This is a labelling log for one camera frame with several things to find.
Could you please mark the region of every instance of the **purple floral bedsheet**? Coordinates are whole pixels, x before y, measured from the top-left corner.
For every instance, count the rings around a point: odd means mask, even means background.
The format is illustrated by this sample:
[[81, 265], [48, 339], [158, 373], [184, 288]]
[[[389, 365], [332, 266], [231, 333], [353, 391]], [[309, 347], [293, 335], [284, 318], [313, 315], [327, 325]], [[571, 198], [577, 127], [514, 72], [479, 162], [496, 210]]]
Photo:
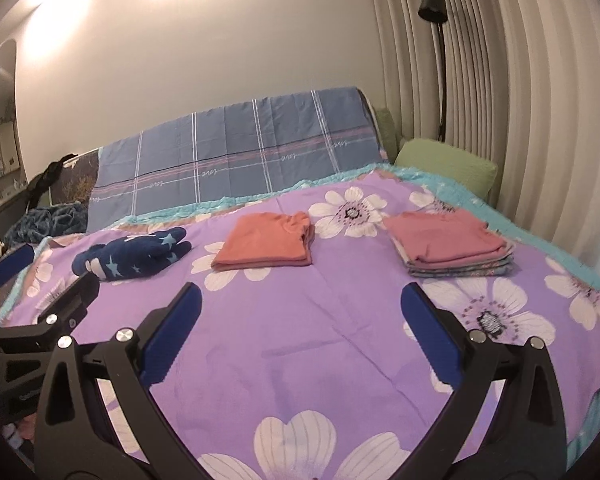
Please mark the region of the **purple floral bedsheet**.
[[[448, 206], [419, 186], [370, 174], [181, 221], [193, 250], [153, 278], [103, 283], [74, 335], [81, 343], [107, 340], [195, 282], [202, 314], [151, 392], [211, 475], [381, 480], [415, 448], [451, 393], [400, 311], [403, 286], [418, 281], [468, 329], [500, 342], [523, 344], [531, 335], [547, 342], [571, 440], [600, 387], [600, 292], [522, 243], [509, 276], [414, 280], [381, 220], [419, 209], [435, 214]], [[312, 266], [211, 271], [239, 216], [298, 210], [315, 221]], [[78, 252], [125, 234], [104, 230], [46, 250], [8, 324], [35, 320], [73, 279]], [[477, 450], [501, 389], [492, 388], [460, 457]], [[139, 452], [105, 381], [102, 391], [125, 449]]]

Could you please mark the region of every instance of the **green cushion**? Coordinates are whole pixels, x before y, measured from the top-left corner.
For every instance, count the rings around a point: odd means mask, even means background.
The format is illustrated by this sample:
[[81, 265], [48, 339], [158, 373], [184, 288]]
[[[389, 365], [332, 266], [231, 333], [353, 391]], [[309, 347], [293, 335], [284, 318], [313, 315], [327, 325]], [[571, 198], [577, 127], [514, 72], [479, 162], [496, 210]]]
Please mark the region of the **green cushion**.
[[405, 143], [395, 165], [452, 178], [481, 199], [487, 198], [498, 173], [498, 167], [490, 160], [430, 139]]
[[394, 118], [391, 117], [388, 108], [378, 108], [375, 112], [382, 146], [389, 162], [393, 163], [398, 156], [398, 134], [395, 131]]

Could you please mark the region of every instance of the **metal bolt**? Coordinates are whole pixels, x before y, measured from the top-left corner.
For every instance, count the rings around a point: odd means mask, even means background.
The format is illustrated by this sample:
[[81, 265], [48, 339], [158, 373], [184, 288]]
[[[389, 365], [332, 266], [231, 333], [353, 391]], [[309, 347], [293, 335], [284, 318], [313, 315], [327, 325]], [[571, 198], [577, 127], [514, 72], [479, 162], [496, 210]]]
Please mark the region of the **metal bolt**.
[[69, 348], [69, 346], [71, 346], [71, 343], [74, 340], [71, 339], [70, 335], [63, 335], [60, 339], [58, 339], [58, 346], [60, 348]]
[[535, 335], [531, 338], [531, 346], [536, 350], [542, 350], [544, 348], [544, 341]]
[[129, 341], [134, 336], [134, 331], [130, 328], [123, 328], [116, 332], [116, 339], [121, 343]]
[[487, 336], [482, 330], [471, 330], [469, 339], [474, 343], [484, 343], [487, 341]]

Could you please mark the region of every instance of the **blue plaid blanket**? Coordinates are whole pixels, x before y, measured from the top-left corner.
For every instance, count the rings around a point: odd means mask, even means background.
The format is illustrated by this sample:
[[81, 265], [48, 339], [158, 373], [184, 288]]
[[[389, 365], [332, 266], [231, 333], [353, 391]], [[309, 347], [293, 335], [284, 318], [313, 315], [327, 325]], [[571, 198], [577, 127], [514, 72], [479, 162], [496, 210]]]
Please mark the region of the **blue plaid blanket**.
[[193, 113], [101, 149], [88, 232], [179, 205], [271, 193], [382, 162], [360, 92], [303, 92]]

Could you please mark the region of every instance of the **teal blanket edge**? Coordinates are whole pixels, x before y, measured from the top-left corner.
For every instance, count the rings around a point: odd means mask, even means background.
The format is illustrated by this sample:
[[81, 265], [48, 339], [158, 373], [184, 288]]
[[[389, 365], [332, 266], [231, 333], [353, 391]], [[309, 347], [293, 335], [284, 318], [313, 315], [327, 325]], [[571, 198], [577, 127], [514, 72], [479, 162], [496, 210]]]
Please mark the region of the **teal blanket edge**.
[[[589, 283], [590, 286], [600, 290], [600, 276], [590, 267], [581, 264], [574, 256], [569, 253], [555, 247], [551, 243], [538, 238], [535, 235], [525, 231], [518, 227], [509, 219], [492, 209], [483, 200], [476, 197], [473, 193], [467, 190], [464, 186], [457, 182], [437, 176], [435, 174], [426, 173], [425, 171], [416, 170], [414, 168], [397, 168], [391, 164], [369, 164], [364, 168], [358, 170], [346, 171], [335, 175], [322, 178], [320, 180], [303, 180], [298, 182], [293, 187], [288, 189], [253, 195], [245, 196], [240, 198], [229, 198], [225, 197], [220, 200], [214, 200], [212, 202], [202, 202], [191, 205], [184, 205], [173, 207], [169, 209], [163, 209], [160, 211], [147, 213], [138, 216], [126, 216], [123, 219], [115, 222], [110, 228], [119, 226], [120, 224], [147, 224], [147, 223], [158, 223], [173, 221], [178, 218], [186, 218], [192, 215], [211, 213], [219, 209], [224, 209], [236, 205], [245, 204], [247, 202], [254, 202], [256, 200], [264, 200], [272, 196], [277, 196], [295, 189], [302, 189], [306, 187], [322, 186], [324, 184], [333, 184], [337, 182], [346, 182], [352, 180], [364, 173], [368, 173], [372, 170], [385, 170], [393, 173], [395, 176], [403, 181], [413, 182], [420, 186], [426, 186], [438, 199], [447, 202], [453, 206], [462, 207], [467, 209], [478, 218], [489, 223], [492, 229], [496, 229], [503, 235], [509, 238], [516, 238], [522, 243], [530, 244], [546, 253], [558, 263], [560, 263], [565, 269], [567, 269], [572, 275], [576, 276], [580, 280]], [[46, 238], [36, 248], [35, 256], [38, 257], [40, 253], [48, 245], [49, 238]], [[8, 295], [3, 306], [0, 308], [0, 324], [6, 318], [8, 313], [13, 309], [17, 298], [20, 296], [20, 289], [24, 281], [27, 269], [24, 269], [16, 279], [16, 283]], [[600, 390], [593, 397], [587, 415], [583, 423], [583, 427], [576, 438], [574, 438], [568, 446], [568, 465], [571, 466], [576, 459], [582, 455], [584, 450], [589, 447], [595, 436], [600, 431]]]

